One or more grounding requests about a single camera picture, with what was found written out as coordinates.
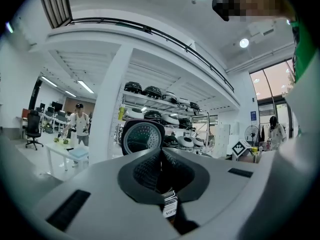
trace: ceiling light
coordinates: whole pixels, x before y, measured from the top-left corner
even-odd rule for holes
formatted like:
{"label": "ceiling light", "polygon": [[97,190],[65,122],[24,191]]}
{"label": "ceiling light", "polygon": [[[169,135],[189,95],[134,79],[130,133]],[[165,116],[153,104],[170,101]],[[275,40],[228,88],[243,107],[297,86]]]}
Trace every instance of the ceiling light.
{"label": "ceiling light", "polygon": [[94,92],[84,83],[84,81],[79,80],[78,83],[82,85],[89,93],[94,94]]}
{"label": "ceiling light", "polygon": [[46,79],[44,76],[42,76],[42,79],[46,80],[49,84],[53,85],[54,87],[57,87],[56,84],[54,84],[53,82],[49,81],[49,80]]}
{"label": "ceiling light", "polygon": [[65,90],[65,92],[66,92],[67,94],[70,94],[72,97],[77,97],[76,95],[72,94],[71,92],[68,92],[67,90]]}
{"label": "ceiling light", "polygon": [[11,25],[9,22],[5,23],[6,29],[9,30],[9,32],[12,34],[14,32],[14,30],[12,29]]}
{"label": "ceiling light", "polygon": [[249,45],[249,40],[244,38],[240,41],[240,47],[241,48],[246,48]]}

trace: chair base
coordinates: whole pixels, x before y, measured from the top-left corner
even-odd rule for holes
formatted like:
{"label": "chair base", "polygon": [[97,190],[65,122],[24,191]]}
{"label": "chair base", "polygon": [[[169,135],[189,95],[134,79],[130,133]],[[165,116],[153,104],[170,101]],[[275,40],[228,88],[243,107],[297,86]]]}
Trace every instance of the chair base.
{"label": "chair base", "polygon": [[28,148],[28,145],[30,145],[30,144],[34,145],[35,150],[38,150],[36,147],[36,144],[39,144],[42,147],[44,147],[44,145],[42,143],[38,142],[38,140],[36,138],[32,138],[32,140],[27,140],[26,144],[25,144],[25,148]]}

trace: white pillar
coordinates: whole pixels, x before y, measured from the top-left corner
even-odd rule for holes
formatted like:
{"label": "white pillar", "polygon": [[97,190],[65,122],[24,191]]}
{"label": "white pillar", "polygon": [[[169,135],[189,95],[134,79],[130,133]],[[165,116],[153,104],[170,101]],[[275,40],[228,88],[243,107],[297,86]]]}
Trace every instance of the white pillar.
{"label": "white pillar", "polygon": [[128,69],[133,47],[122,45],[113,58],[95,102],[89,137],[89,163],[96,164],[112,157],[108,154],[114,133],[113,123],[118,121],[118,96],[123,77]]}

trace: black railing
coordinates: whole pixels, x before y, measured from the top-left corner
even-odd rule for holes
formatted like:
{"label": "black railing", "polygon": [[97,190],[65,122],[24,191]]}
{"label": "black railing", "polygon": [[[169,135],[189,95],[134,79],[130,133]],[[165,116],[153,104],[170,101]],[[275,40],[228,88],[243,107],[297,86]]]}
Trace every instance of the black railing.
{"label": "black railing", "polygon": [[134,21],[126,20],[126,19],[119,19],[119,18],[105,18],[105,17],[89,17],[89,18],[77,18],[71,20],[71,22],[68,25],[73,25],[77,23],[96,23],[96,24],[113,24],[117,26],[127,27],[131,29],[135,29],[138,31],[142,31],[151,35],[157,35],[159,37],[164,38],[167,42],[171,42],[176,44],[177,46],[183,48],[187,53],[192,54],[195,56],[199,61],[201,61],[204,65],[206,65],[211,71],[216,73],[218,77],[220,77],[224,83],[233,91],[235,92],[235,89],[233,86],[228,82],[228,80],[209,62],[207,61],[203,56],[201,56],[198,52],[196,52],[194,49],[190,48],[185,43],[181,42],[180,40],[174,38],[173,36],[170,36],[156,28],[153,28],[151,26],[147,26],[141,23],[137,23]]}

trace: floor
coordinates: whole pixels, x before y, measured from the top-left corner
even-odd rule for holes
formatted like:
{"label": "floor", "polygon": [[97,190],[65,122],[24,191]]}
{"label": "floor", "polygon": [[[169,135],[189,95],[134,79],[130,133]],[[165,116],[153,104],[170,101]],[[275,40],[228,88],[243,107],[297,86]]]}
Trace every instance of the floor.
{"label": "floor", "polygon": [[[37,138],[40,143],[43,145],[52,143],[54,141],[54,138],[57,134],[49,134],[46,132],[43,132],[41,137]],[[26,140],[25,139],[19,139],[19,140],[12,140],[12,142],[15,144],[16,148],[34,165],[37,166],[38,169],[42,170],[43,172],[50,173],[49,164],[48,164],[48,158],[47,158],[47,152],[46,147],[42,147],[41,145],[36,145],[37,149],[33,145],[29,145],[28,148],[25,147]],[[112,158],[118,158],[122,157],[122,149],[121,146],[114,143],[113,145],[113,155]],[[72,164],[74,163],[72,160],[67,159],[67,168],[68,170],[65,171],[64,168],[64,159],[61,155],[55,155],[54,152],[51,153],[51,159],[52,159],[52,166],[54,170],[54,176],[62,181],[67,181],[71,179],[73,176],[78,174],[81,170],[78,168],[72,168]]]}

